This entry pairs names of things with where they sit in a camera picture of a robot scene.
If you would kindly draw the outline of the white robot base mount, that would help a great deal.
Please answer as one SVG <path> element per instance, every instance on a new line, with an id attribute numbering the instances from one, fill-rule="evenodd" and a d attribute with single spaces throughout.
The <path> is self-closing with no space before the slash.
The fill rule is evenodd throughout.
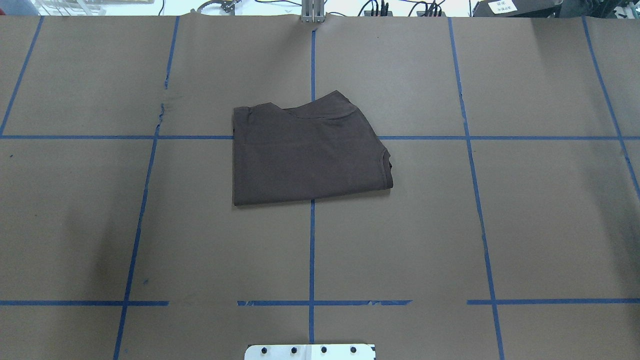
<path id="1" fill-rule="evenodd" d="M 247 347 L 245 360 L 375 360 L 373 344 L 256 344 Z"/>

